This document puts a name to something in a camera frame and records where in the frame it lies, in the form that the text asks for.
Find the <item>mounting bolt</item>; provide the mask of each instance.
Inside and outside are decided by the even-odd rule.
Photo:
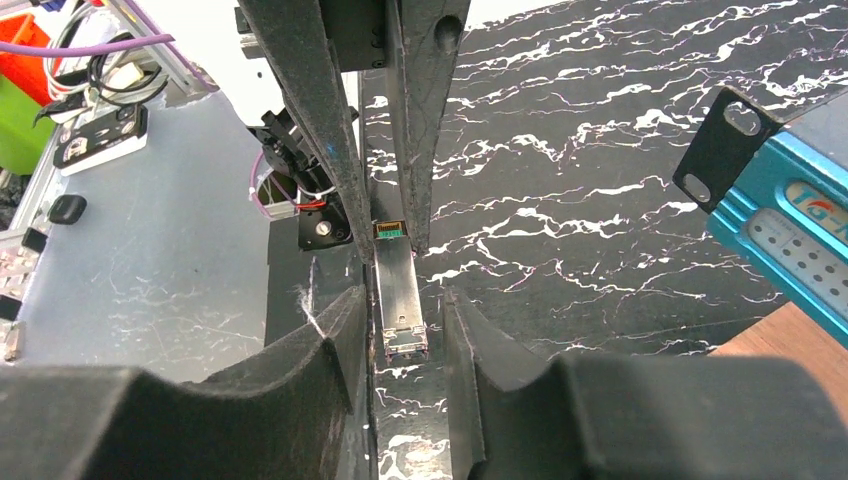
[[[330,222],[324,220],[323,222],[318,222],[318,225],[315,225],[315,233],[318,236],[326,237],[333,231],[333,225]]]

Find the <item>green bin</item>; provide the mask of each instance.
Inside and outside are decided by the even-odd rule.
[[[41,107],[14,83],[0,75],[0,168],[30,175],[55,124],[43,118],[35,128],[32,120]]]

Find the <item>gray metal panel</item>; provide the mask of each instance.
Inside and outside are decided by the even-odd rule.
[[[220,93],[150,108],[147,147],[67,179],[88,208],[50,232],[21,363],[200,380],[262,348],[268,222],[247,200],[259,145]]]
[[[409,237],[374,242],[383,343],[396,353],[427,349]]]
[[[786,128],[848,169],[848,91],[816,105],[789,122]]]

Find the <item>gray metal plate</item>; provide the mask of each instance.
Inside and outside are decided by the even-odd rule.
[[[148,145],[67,178],[18,316],[21,363],[140,365],[201,380],[263,346],[268,221],[247,200],[259,145],[221,94],[148,105]]]
[[[848,169],[848,90],[795,118],[786,128],[822,155]]]

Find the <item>black marble table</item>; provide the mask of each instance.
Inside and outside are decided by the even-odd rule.
[[[785,303],[704,232],[670,177],[718,86],[786,114],[848,85],[846,19],[833,0],[586,0],[468,31],[417,263],[433,353],[378,360],[381,478],[451,478],[445,285],[546,357],[706,353]],[[383,84],[367,76],[364,116],[386,191]]]

